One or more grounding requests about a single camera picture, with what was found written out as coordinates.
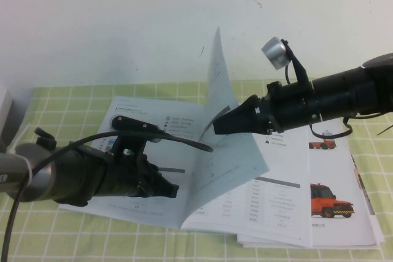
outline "orange vehicle picture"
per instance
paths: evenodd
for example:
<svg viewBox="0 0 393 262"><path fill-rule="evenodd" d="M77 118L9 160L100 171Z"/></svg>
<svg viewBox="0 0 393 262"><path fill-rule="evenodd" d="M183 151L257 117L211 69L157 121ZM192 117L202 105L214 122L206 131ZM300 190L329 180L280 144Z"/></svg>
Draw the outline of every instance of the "orange vehicle picture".
<svg viewBox="0 0 393 262"><path fill-rule="evenodd" d="M322 135L333 135L333 133L325 131L322 132ZM333 149L337 147L336 142L334 139L324 139L323 142L309 142L308 143L308 148L313 149L313 148L322 148L324 150Z"/></svg>
<svg viewBox="0 0 393 262"><path fill-rule="evenodd" d="M353 204L339 201L326 185L311 184L311 216L333 218L336 215L349 218L354 213Z"/></svg>

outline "silver cylinder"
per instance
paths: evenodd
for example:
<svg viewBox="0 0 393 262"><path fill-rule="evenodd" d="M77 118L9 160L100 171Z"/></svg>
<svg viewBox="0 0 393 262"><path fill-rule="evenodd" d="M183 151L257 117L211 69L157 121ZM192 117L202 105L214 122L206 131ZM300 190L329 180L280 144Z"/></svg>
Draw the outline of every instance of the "silver cylinder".
<svg viewBox="0 0 393 262"><path fill-rule="evenodd" d="M18 145L15 149L15 153L17 155L24 156L29 159L31 168L34 169L41 161L48 158L51 153L45 148L37 145L37 144L21 144ZM23 158L19 158L14 156L12 161L0 161L0 173L2 171L7 171L8 169L16 169L18 166L21 166L19 171L20 175L25 177L26 173L28 173L27 165ZM45 168L41 169L32 179L31 183L26 187L25 191L22 194L21 201L22 202L31 202L38 201L40 199L45 199L49 189L53 185L54 181L54 171L55 164L54 162L46 165ZM0 183L0 191L5 191L11 198L15 198L17 195L17 190L20 187L21 182L13 185L12 189L3 189Z"/></svg>
<svg viewBox="0 0 393 262"><path fill-rule="evenodd" d="M262 51L276 70L280 70L290 63L286 55L285 45L277 37L270 39L265 46L262 47Z"/></svg>

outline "paper sheet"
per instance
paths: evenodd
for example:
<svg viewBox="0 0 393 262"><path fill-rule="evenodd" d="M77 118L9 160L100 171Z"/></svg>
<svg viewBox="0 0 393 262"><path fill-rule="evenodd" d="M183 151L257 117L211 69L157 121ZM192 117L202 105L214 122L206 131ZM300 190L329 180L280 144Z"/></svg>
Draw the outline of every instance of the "paper sheet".
<svg viewBox="0 0 393 262"><path fill-rule="evenodd" d="M188 102L116 96L98 132L113 131L110 127L111 119L116 115L124 115L158 125L160 129L172 135L198 140L202 113L202 106ZM108 150L114 139L113 137L99 139L92 143L92 147L102 151ZM178 142L162 140L159 143L148 142L146 144L144 153L148 155L147 159L152 164L161 168L175 168L184 171L161 172L170 182L179 185L177 197L174 199L111 196L93 198L88 202L88 206L83 208L61 207L133 222L179 228L185 218L185 204L189 198L195 158L198 152L201 151Z"/></svg>
<svg viewBox="0 0 393 262"><path fill-rule="evenodd" d="M316 124L313 128L317 133L342 132L338 120ZM333 218L323 218L316 214L312 217L313 247L314 248L359 248L375 247L378 228L373 229L370 221L370 211L367 207L367 192L360 187L356 170L352 162L346 139L335 139L331 148L316 148L322 139L314 137L309 132L309 142L313 149L309 149L310 182L328 186L336 195L337 201L353 203L354 214L349 218L336 215ZM249 236L238 236L239 242L252 247L288 247L272 241L256 239Z"/></svg>
<svg viewBox="0 0 393 262"><path fill-rule="evenodd" d="M254 135L270 171L199 208L183 228L311 246L306 129Z"/></svg>
<svg viewBox="0 0 393 262"><path fill-rule="evenodd" d="M200 139L213 153L199 153L188 215L223 193L268 171L251 134L215 135L212 121L238 106L230 85L219 29L213 40L209 65L207 103Z"/></svg>

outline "green grid pattern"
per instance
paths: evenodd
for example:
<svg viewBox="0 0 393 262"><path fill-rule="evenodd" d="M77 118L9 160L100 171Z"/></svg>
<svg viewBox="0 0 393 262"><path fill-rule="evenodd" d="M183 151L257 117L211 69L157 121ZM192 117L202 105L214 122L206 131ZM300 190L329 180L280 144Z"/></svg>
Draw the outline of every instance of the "green grid pattern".
<svg viewBox="0 0 393 262"><path fill-rule="evenodd" d="M232 86L242 102L254 93L265 94L268 82L235 81ZM95 134L114 95L203 104L205 91L202 82L36 88L19 133L31 126L20 143L34 142L37 126L55 135L59 145ZM385 234L380 250L244 249L232 234L139 225L67 212L53 201L41 201L21 204L10 261L393 261L393 129L376 136L393 124L393 115L352 123L349 146ZM2 235L11 205L1 194Z"/></svg>

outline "black cable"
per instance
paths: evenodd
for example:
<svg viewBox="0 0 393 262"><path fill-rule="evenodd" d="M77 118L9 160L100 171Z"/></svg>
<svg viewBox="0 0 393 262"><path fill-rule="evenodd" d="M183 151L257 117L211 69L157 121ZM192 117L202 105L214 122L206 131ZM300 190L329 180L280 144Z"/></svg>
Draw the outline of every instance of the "black cable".
<svg viewBox="0 0 393 262"><path fill-rule="evenodd" d="M288 77L288 68L289 68L289 65L287 64L285 66L285 79L287 80L287 84L290 84L289 77Z"/></svg>
<svg viewBox="0 0 393 262"><path fill-rule="evenodd" d="M76 147L85 144L87 142L104 138L104 137L111 137L111 136L133 136L133 137L141 137L145 139L152 139L152 138L159 138L159 139L166 139L168 141L176 141L181 142L183 144L190 145L192 147L198 148L200 150L204 150L206 152L212 152L213 149L205 144L201 144L200 142L191 141L189 139L184 139L177 136L172 136L170 134L163 134L163 133L146 133L146 132L137 132L137 131L111 131L105 133L99 133L95 135L91 135L78 141L72 142L69 145L63 147L61 150L51 154L48 158L41 161L34 169L32 169L33 176L35 176L41 169L43 169L46 165L50 162L56 160L60 156L64 155L65 153L69 152L70 150L75 149ZM7 262L8 259L8 252L11 242L11 233L12 227L14 226L15 217L17 214L17 210L20 204L21 196L27 187L29 180L29 175L27 174L25 178L22 180L21 186L18 190L18 193L14 199L14 203L12 204L12 208L10 211L10 215L8 217L7 228L4 233L4 240L2 243L2 251L1 251L1 262Z"/></svg>
<svg viewBox="0 0 393 262"><path fill-rule="evenodd" d="M377 118L383 115L386 115L387 113L376 113L373 115L366 115L366 116L355 116L355 117L348 117L350 119L357 119L357 120L362 120L362 119L372 119L372 118Z"/></svg>
<svg viewBox="0 0 393 262"><path fill-rule="evenodd" d="M389 130L389 129L391 129L391 128L393 128L393 125L387 127L384 131L378 133L377 136L381 135L382 133L386 132L387 130Z"/></svg>

